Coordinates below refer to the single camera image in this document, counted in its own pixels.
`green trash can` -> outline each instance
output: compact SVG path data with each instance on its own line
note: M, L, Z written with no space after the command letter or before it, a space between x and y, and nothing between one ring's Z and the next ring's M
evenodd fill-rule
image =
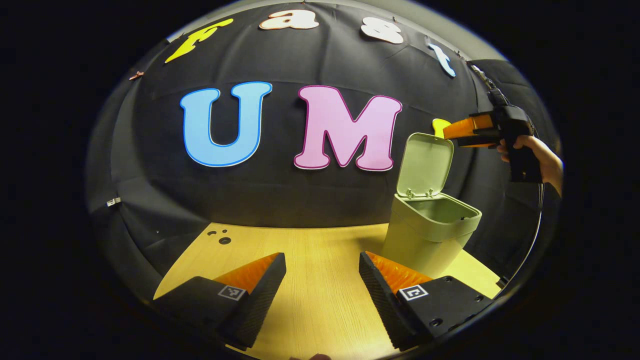
M450 140L409 136L381 250L383 257L434 279L467 244L482 217L478 209L440 192L453 149Z

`open lid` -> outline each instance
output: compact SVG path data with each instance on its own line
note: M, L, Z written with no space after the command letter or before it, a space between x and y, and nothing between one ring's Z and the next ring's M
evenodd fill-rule
M433 196L444 187L453 159L453 143L413 133L406 141L396 190L403 197Z

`human hand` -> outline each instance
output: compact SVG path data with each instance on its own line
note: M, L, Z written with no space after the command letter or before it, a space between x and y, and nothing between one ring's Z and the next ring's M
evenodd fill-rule
M289 358L289 360L300 360L300 359L292 356ZM316 354L312 356L309 360L331 360L331 358L324 354Z
M540 174L542 182L551 184L560 197L562 197L562 181L564 164L549 147L540 139L529 135L520 135L513 144L514 149L521 149L523 146L531 148L533 154L540 163ZM509 162L509 152L504 139L500 140L497 150L502 154L501 158L504 162Z

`pink letter m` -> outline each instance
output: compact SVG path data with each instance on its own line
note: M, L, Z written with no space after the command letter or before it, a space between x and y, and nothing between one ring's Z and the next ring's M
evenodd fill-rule
M293 163L299 168L320 169L329 165L324 154L324 135L331 143L335 158L341 167L351 162L363 141L364 151L356 159L362 170L386 171L394 166L391 158L391 140L396 115L402 104L391 97L377 95L371 98L357 119L353 120L338 89L330 86L305 86L298 92L307 102L307 128L302 153Z

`wooden table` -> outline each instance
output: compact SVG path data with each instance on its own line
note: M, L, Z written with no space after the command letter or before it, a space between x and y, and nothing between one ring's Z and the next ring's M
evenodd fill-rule
M387 226L283 229L211 223L173 264L154 298L194 276L213 279L283 252L287 273L246 354L263 360L306 360L316 353L332 360L387 359L399 351L391 345L358 273L359 253L379 254ZM210 231L216 234L207 235ZM231 242L220 244L222 237ZM500 290L498 276L464 250L444 275L487 297Z

